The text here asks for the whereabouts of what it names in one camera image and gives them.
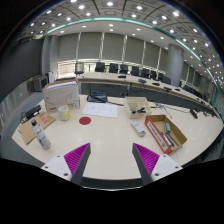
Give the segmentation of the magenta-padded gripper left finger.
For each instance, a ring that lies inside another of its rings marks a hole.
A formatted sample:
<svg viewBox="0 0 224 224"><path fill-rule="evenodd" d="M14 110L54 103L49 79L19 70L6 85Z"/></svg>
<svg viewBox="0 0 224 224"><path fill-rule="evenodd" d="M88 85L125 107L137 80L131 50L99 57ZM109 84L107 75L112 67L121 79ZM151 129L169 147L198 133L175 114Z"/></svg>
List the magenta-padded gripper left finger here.
<svg viewBox="0 0 224 224"><path fill-rule="evenodd" d="M79 185L91 154L90 144L84 144L66 155L56 155L42 166L51 174Z"/></svg>

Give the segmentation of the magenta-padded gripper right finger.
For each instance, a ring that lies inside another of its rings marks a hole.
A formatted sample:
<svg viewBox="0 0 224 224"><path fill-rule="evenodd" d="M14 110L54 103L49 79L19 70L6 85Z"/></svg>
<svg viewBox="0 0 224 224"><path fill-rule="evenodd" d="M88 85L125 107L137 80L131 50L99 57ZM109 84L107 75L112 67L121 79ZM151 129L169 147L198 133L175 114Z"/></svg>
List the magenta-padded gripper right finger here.
<svg viewBox="0 0 224 224"><path fill-rule="evenodd" d="M144 185L164 178L182 169L170 156L158 155L137 143L133 144L133 156L136 160Z"/></svg>

